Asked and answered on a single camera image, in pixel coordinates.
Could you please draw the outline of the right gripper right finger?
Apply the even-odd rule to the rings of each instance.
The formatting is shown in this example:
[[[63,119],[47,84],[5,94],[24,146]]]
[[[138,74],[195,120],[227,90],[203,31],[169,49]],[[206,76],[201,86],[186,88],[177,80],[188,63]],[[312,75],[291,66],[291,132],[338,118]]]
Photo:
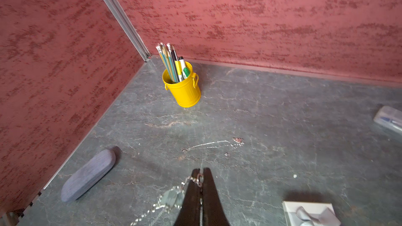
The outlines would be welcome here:
[[[203,226],[230,226],[227,220],[210,168],[203,169]]]

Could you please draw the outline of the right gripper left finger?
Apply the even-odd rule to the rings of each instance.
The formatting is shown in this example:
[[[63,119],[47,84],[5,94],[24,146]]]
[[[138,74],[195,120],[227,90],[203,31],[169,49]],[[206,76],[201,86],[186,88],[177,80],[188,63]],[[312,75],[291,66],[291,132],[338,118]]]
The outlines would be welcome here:
[[[199,226],[201,223],[202,173],[199,168],[192,171],[188,181],[182,208],[174,226]]]

